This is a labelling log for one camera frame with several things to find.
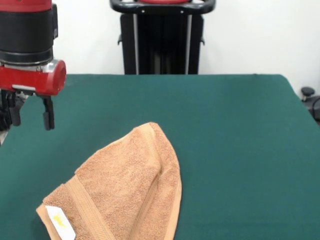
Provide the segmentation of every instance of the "towel tag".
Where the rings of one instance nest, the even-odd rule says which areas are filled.
[[[75,240],[76,233],[60,207],[45,206],[49,218],[61,240]]]

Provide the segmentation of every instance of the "green tablecloth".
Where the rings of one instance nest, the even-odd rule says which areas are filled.
[[[69,75],[54,108],[47,132],[29,98],[0,148],[0,239],[49,239],[42,199],[149,121],[180,162],[176,240],[320,239],[320,131],[280,75]]]

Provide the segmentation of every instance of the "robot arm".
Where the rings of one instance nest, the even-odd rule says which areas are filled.
[[[0,132],[21,124],[24,95],[42,99],[45,128],[55,128],[51,96],[66,80],[65,62],[53,56],[57,37],[52,0],[0,0]]]

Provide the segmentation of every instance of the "folded towel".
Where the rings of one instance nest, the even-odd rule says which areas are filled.
[[[77,240],[172,240],[181,195],[175,151],[147,123],[98,150],[36,211],[52,240],[61,238],[45,206],[63,210]]]

